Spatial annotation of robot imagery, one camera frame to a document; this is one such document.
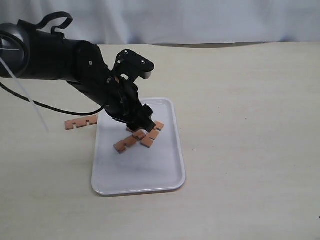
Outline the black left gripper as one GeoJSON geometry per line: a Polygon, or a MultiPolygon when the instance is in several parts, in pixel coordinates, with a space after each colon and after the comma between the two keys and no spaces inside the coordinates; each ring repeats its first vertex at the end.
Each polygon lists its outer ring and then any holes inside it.
{"type": "Polygon", "coordinates": [[[156,126],[152,121],[153,110],[139,100],[138,87],[123,76],[97,78],[97,104],[133,133],[139,130],[150,133],[156,126]]]}

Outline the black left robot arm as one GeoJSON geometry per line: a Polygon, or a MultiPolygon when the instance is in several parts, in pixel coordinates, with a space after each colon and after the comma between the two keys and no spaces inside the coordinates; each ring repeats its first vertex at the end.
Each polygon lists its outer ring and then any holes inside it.
{"type": "Polygon", "coordinates": [[[97,45],[43,32],[24,21],[1,24],[0,47],[2,78],[63,80],[130,130],[155,127],[153,110],[141,103],[135,84],[137,78],[148,79],[155,66],[134,51],[122,50],[109,69],[97,45]]]}

